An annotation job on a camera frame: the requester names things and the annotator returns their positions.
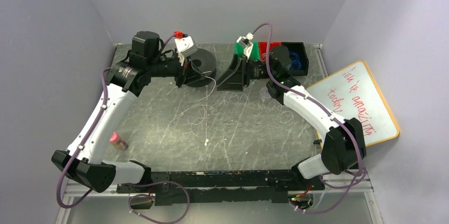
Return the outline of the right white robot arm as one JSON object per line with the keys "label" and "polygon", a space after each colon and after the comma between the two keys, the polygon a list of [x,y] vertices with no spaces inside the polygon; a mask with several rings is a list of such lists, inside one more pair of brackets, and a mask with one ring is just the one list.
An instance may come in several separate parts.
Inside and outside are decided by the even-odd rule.
{"label": "right white robot arm", "polygon": [[265,62],[234,55],[231,65],[217,81],[219,91],[242,91],[252,79],[268,79],[271,98],[295,111],[311,124],[321,136],[321,153],[297,163],[293,170],[302,179],[319,175],[340,174],[360,165],[366,156],[361,122],[345,119],[321,104],[290,74],[292,60],[285,46],[276,46]]}

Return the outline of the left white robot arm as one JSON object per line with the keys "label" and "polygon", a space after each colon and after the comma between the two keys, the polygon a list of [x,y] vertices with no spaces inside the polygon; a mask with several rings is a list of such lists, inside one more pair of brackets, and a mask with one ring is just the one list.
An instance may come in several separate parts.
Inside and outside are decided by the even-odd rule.
{"label": "left white robot arm", "polygon": [[190,56],[197,51],[193,38],[182,32],[174,32],[171,38],[176,48],[166,57],[166,43],[159,34],[136,33],[125,58],[102,73],[103,93],[93,113],[68,148],[56,150],[51,157],[63,177],[98,193],[112,184],[150,183],[149,167],[131,160],[107,162],[104,154],[121,118],[152,78],[172,77],[177,87],[205,78],[191,62]]}

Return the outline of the black cable spool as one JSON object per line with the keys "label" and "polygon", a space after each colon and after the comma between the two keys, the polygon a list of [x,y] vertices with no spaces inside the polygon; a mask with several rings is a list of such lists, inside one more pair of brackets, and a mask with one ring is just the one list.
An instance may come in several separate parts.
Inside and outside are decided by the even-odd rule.
{"label": "black cable spool", "polygon": [[188,87],[193,88],[199,88],[209,85],[213,82],[212,79],[215,79],[215,76],[217,74],[217,59],[215,55],[202,48],[198,48],[198,50],[189,56],[192,60],[197,59],[198,61],[195,61],[195,63],[199,66],[199,69],[201,72],[204,72],[204,75],[206,77],[206,82],[204,84],[189,84],[189,76],[185,81],[185,85]]}

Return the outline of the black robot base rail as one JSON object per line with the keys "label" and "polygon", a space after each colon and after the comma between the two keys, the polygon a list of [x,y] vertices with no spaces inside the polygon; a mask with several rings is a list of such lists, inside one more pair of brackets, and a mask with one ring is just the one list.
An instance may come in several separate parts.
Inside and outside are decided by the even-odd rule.
{"label": "black robot base rail", "polygon": [[305,179],[291,169],[252,171],[152,172],[147,183],[138,188],[118,185],[120,194],[151,193],[156,206],[179,203],[270,201],[286,203],[290,196],[305,191],[322,191],[318,177]]}

